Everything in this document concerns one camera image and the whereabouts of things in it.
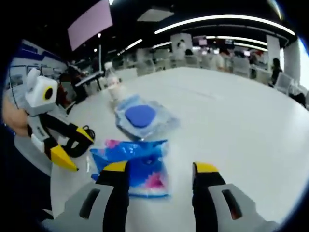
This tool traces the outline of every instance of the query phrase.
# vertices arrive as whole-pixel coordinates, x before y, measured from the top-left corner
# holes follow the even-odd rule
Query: blue packet
[[[148,105],[155,110],[155,118],[143,128],[134,127],[126,118],[126,110],[138,106]],[[132,95],[122,100],[115,108],[116,126],[120,128],[132,140],[144,140],[154,138],[179,125],[179,119],[171,114],[165,107],[156,101],[146,101],[138,94]]]
[[[150,155],[161,157],[167,153],[167,140],[155,142],[106,140],[105,146],[105,148],[93,147],[90,149],[99,173],[111,163],[129,161]]]
[[[129,195],[142,198],[162,198],[169,195],[168,175],[163,158],[167,155],[167,140],[155,142],[121,142],[107,140],[105,148],[92,148],[98,173],[92,174],[97,180],[99,173],[109,164],[129,161]]]
[[[141,198],[169,196],[168,175],[163,157],[151,155],[130,161],[129,195]]]

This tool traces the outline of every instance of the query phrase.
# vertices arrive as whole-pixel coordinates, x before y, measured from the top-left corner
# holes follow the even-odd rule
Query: black ceiling
[[[101,38],[94,36],[76,51],[70,49],[67,28],[98,0],[66,1],[66,5],[49,4],[44,10],[42,6],[34,6],[31,15],[32,27],[25,39],[56,53],[64,59],[79,59],[93,56],[93,49],[102,45],[103,53],[124,49],[138,39],[143,42],[134,47],[151,47],[169,41],[169,37],[178,32],[195,35],[239,36],[266,42],[266,34],[278,34],[281,46],[294,41],[296,36],[276,27],[239,19],[207,20],[191,23],[170,29],[158,35],[154,31],[172,23],[207,15],[249,15],[282,24],[293,30],[287,22],[280,22],[273,9],[262,1],[205,1],[205,0],[114,0],[111,6],[113,26],[102,32]],[[161,22],[137,22],[137,19],[152,6],[164,8],[175,14]]]

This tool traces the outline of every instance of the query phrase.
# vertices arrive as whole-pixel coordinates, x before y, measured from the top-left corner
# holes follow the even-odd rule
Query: transparent plastic bag
[[[147,127],[134,127],[125,116],[127,109],[137,105],[148,105],[156,112],[155,118]],[[117,127],[119,127],[132,140],[155,138],[157,135],[162,135],[179,125],[179,119],[170,113],[165,107],[156,101],[146,101],[138,94],[132,95],[121,101],[115,109],[115,114]]]

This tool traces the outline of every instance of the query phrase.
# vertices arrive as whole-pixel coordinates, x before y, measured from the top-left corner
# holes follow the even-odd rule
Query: plastic water bottle
[[[113,100],[113,105],[116,106],[121,100],[126,98],[126,89],[120,83],[120,79],[118,78],[115,69],[112,67],[111,62],[107,62],[104,64],[105,66],[105,77],[107,80],[108,91]]]
[[[116,75],[116,71],[112,66],[111,62],[107,62],[104,64],[105,67],[105,77],[107,79],[107,86],[110,87],[112,85],[117,85],[120,83],[118,76]]]

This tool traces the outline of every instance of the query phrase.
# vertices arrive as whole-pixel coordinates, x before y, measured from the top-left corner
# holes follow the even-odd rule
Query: white chair
[[[211,69],[211,60],[213,56],[211,54],[207,54],[202,56],[201,67],[203,69]]]
[[[256,70],[255,81],[267,85],[268,82],[271,80],[272,73],[263,69],[255,69],[255,70]]]
[[[200,64],[196,56],[185,56],[185,61],[187,67],[200,68]]]
[[[117,70],[116,74],[118,75],[119,78],[121,78],[123,82],[129,81],[129,80],[132,80],[138,77],[136,68]]]
[[[143,76],[155,72],[155,64],[151,59],[140,62],[136,66],[138,76]]]
[[[278,79],[274,86],[274,89],[278,90],[285,95],[289,95],[289,88],[292,82],[292,78],[289,77],[287,74],[281,72],[279,73]]]
[[[246,58],[233,57],[233,73],[246,78],[250,77],[250,64]]]

